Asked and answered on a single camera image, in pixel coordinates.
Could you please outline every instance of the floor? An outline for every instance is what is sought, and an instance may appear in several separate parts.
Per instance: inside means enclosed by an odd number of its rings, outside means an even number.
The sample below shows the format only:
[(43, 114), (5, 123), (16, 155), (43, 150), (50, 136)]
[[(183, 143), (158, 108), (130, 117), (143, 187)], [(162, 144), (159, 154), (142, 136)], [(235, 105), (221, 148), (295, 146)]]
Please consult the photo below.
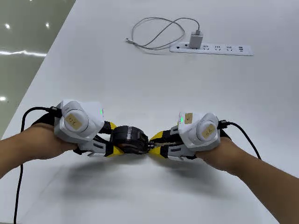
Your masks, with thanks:
[(0, 1), (0, 139), (74, 2)]

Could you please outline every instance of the paper label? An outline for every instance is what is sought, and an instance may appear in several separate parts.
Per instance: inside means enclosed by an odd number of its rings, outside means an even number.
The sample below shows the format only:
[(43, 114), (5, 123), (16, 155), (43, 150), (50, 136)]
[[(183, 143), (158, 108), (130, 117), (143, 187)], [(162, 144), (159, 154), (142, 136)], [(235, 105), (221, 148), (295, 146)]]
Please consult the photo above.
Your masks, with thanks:
[(210, 124), (206, 129), (201, 133), (202, 136), (207, 139), (215, 131), (215, 126)]
[(75, 130), (78, 130), (82, 126), (82, 123), (71, 113), (65, 118), (65, 120)]
[(192, 113), (185, 114), (185, 125), (192, 124), (192, 117), (193, 117)]

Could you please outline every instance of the white power strip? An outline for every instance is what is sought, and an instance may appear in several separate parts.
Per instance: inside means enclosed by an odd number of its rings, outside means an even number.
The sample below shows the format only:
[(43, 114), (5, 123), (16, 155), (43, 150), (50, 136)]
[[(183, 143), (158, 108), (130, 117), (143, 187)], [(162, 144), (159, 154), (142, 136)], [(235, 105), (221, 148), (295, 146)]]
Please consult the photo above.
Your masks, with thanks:
[(178, 53), (253, 56), (251, 47), (248, 45), (230, 45), (217, 43), (202, 43), (200, 49), (189, 48), (188, 42), (173, 43), (170, 46), (169, 51)]

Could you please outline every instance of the hand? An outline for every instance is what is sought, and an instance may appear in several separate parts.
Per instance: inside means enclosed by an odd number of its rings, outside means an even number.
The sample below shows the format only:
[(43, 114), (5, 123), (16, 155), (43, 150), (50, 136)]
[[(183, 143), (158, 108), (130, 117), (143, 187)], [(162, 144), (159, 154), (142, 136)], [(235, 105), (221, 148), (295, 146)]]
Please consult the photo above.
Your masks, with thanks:
[(244, 158), (250, 155), (235, 145), (229, 138), (222, 137), (218, 147), (210, 151), (197, 152), (196, 156), (218, 170), (224, 170), (235, 175), (235, 171), (243, 163)]
[(54, 135), (54, 127), (39, 123), (26, 129), (18, 136), (27, 160), (51, 159), (65, 151), (76, 149), (77, 145), (64, 142)]

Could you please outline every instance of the power strip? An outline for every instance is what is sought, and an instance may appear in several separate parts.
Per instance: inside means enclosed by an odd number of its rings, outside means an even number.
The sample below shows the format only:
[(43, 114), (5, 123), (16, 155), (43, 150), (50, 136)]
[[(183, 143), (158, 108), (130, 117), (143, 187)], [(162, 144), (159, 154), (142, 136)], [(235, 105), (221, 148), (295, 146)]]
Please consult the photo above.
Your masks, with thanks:
[(178, 53), (253, 56), (251, 47), (248, 45), (217, 43), (202, 43), (200, 49), (189, 48), (188, 42), (173, 43), (169, 51)]

